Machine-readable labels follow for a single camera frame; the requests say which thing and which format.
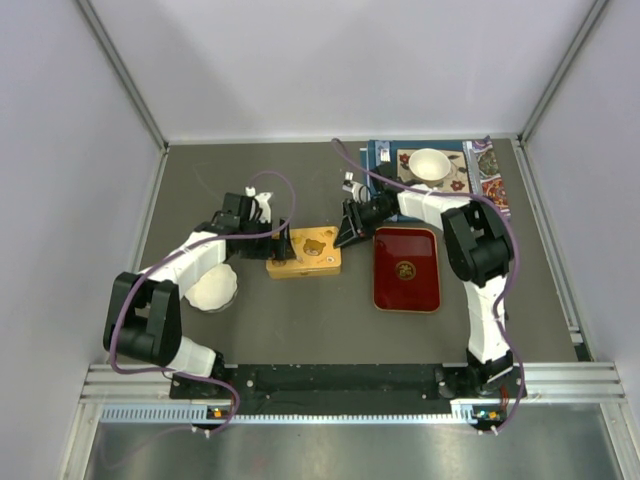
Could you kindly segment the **gold cookie tin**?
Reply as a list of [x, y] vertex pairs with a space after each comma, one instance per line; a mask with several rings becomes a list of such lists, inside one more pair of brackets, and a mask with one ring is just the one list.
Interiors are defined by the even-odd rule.
[[284, 280], [339, 275], [341, 273], [341, 266], [324, 265], [319, 267], [310, 267], [293, 264], [274, 264], [273, 262], [268, 262], [266, 264], [266, 271], [271, 279]]

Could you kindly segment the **silver tin lid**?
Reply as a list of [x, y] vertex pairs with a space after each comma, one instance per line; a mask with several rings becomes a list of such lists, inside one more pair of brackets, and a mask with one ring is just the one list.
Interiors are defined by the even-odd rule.
[[310, 267], [342, 265], [341, 248], [333, 246], [338, 233], [336, 226], [299, 228], [290, 231], [297, 257], [294, 260], [269, 260], [274, 264]]

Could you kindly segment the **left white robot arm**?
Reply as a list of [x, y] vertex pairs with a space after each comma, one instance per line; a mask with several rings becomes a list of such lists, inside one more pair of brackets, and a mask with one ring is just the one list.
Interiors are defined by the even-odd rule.
[[192, 384], [205, 396], [224, 390], [227, 374], [222, 355], [182, 333], [181, 300], [234, 256], [295, 257], [290, 221], [272, 222], [272, 196], [250, 187], [243, 194], [226, 194], [213, 218], [198, 225], [167, 257], [139, 273], [116, 277], [103, 334], [115, 371], [125, 372], [117, 365], [117, 357], [124, 355], [147, 365], [141, 373], [165, 370], [192, 376]]

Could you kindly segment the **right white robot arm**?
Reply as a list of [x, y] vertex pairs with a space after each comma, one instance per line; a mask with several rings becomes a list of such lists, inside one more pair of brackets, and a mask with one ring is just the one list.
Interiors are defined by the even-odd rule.
[[469, 315], [466, 350], [467, 384], [476, 394], [497, 390], [513, 370], [512, 348], [506, 339], [505, 296], [517, 255], [513, 232], [504, 215], [487, 198], [446, 193], [424, 185], [403, 185], [382, 175], [380, 167], [366, 173], [377, 182], [366, 185], [345, 173], [342, 221], [334, 245], [339, 248], [374, 236], [393, 216], [417, 219], [443, 234], [449, 266], [462, 281]]

